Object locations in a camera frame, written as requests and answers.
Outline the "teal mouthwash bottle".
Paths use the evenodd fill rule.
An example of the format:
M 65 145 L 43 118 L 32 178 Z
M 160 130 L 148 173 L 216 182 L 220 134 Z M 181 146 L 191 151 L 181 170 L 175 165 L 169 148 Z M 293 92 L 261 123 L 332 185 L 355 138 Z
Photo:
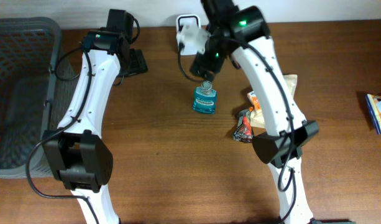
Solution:
M 193 109 L 199 113 L 215 114 L 218 96 L 210 81 L 204 81 L 194 91 Z

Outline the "orange tissue pack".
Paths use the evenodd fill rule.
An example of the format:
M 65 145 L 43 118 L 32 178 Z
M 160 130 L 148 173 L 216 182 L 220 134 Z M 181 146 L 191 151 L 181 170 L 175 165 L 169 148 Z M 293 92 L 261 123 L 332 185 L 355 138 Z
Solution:
M 255 95 L 255 92 L 254 91 L 249 92 L 247 94 L 247 97 L 248 97 L 249 101 L 252 103 L 255 113 L 256 114 L 261 113 L 262 112 L 261 105 L 260 105 L 258 98 Z

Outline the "beige grain bag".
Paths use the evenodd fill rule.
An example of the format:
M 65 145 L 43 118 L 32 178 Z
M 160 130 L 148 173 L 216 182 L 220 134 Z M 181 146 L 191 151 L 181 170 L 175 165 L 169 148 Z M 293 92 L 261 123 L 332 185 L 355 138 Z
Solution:
M 297 80 L 298 76 L 295 74 L 292 75 L 284 75 L 283 76 L 285 79 L 285 82 L 287 84 L 287 87 L 291 93 L 291 96 L 294 97 L 295 95 L 295 90 L 297 86 Z M 250 123 L 252 127 L 255 128 L 264 128 L 265 127 L 265 121 L 264 121 L 264 116 L 261 113 L 256 114 L 255 111 L 253 110 L 250 115 Z

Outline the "black red snack packet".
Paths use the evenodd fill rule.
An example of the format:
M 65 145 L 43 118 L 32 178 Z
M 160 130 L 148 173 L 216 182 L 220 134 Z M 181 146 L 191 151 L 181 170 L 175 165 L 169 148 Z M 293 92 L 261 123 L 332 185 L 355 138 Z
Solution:
M 235 141 L 243 143 L 252 142 L 254 133 L 250 123 L 250 115 L 253 110 L 253 107 L 250 107 L 249 109 L 242 110 L 236 114 L 238 123 L 235 131 L 232 134 Z

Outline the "yellow wet wipes pack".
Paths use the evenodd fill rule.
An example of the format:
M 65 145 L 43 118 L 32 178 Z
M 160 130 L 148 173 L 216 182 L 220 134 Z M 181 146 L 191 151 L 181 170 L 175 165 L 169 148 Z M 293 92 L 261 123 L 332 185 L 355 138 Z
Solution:
M 377 134 L 381 134 L 381 96 L 366 94 L 367 107 Z

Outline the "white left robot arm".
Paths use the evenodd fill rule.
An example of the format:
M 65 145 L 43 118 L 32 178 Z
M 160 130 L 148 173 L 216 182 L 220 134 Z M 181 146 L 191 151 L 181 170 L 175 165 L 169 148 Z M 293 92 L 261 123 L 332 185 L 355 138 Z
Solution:
M 53 177 L 70 190 L 87 223 L 120 223 L 108 189 L 113 156 L 101 137 L 104 111 L 117 78 L 147 72 L 141 50 L 131 48 L 140 30 L 125 10 L 111 9 L 105 27 L 80 44 L 82 68 L 70 105 L 57 130 L 45 131 L 42 148 Z

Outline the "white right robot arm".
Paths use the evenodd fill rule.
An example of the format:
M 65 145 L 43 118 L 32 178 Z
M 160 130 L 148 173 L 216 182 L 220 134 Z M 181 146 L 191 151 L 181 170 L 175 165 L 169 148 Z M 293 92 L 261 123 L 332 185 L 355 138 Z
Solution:
M 184 27 L 178 38 L 198 53 L 190 72 L 211 81 L 224 59 L 244 71 L 262 109 L 265 132 L 254 136 L 258 158 L 268 165 L 278 193 L 280 223 L 314 223 L 301 176 L 301 148 L 319 131 L 295 103 L 275 54 L 273 38 L 259 8 L 239 9 L 232 1 L 202 0 L 206 29 Z

